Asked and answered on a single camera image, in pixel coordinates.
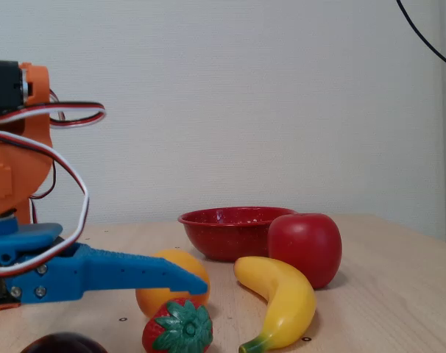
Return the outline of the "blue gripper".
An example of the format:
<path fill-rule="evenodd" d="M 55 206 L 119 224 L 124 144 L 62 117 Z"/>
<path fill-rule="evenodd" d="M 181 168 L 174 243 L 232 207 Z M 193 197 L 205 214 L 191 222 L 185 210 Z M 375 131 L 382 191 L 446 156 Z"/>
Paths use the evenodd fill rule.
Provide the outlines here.
<path fill-rule="evenodd" d="M 20 264 L 58 244 L 59 224 L 0 222 L 0 267 Z M 16 275 L 0 276 L 0 306 L 61 302 L 82 297 L 84 290 L 168 288 L 200 295 L 208 291 L 201 277 L 163 257 L 90 249 L 83 267 L 83 289 L 73 245 L 52 259 Z"/>

